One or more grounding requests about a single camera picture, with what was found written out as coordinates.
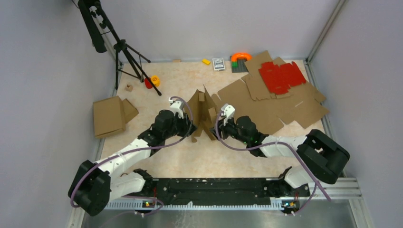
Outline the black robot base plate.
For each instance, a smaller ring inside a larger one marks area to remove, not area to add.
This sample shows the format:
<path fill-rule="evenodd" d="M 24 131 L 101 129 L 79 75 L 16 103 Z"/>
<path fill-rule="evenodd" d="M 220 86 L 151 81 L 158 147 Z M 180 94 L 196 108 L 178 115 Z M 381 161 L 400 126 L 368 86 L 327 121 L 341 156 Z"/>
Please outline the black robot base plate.
<path fill-rule="evenodd" d="M 133 196 L 156 198 L 165 210 L 267 209 L 299 210 L 309 197 L 307 184 L 296 189 L 278 178 L 159 178 L 146 181 Z"/>

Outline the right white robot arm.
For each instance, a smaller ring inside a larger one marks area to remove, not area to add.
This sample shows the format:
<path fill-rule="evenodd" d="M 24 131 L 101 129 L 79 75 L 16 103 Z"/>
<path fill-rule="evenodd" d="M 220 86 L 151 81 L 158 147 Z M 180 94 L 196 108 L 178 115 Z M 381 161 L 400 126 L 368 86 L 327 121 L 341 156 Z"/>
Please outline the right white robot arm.
<path fill-rule="evenodd" d="M 278 188 L 285 196 L 311 182 L 325 193 L 322 183 L 335 184 L 350 160 L 346 149 L 317 129 L 302 136 L 273 136 L 261 133 L 248 116 L 242 116 L 216 120 L 210 131 L 221 142 L 228 137 L 240 141 L 255 157 L 296 158 L 299 165 L 279 176 Z"/>

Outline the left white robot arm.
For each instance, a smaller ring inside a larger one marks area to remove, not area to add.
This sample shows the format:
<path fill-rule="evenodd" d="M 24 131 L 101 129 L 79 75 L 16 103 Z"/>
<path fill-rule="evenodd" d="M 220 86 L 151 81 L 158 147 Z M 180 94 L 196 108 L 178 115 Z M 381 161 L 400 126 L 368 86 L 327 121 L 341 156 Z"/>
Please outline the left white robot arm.
<path fill-rule="evenodd" d="M 149 195 L 153 188 L 149 180 L 137 173 L 122 176 L 123 172 L 167 148 L 167 139 L 178 136 L 183 141 L 195 130 L 192 112 L 161 110 L 154 123 L 123 149 L 104 159 L 80 164 L 67 194 L 70 205 L 95 216 L 110 201 L 129 193 Z"/>

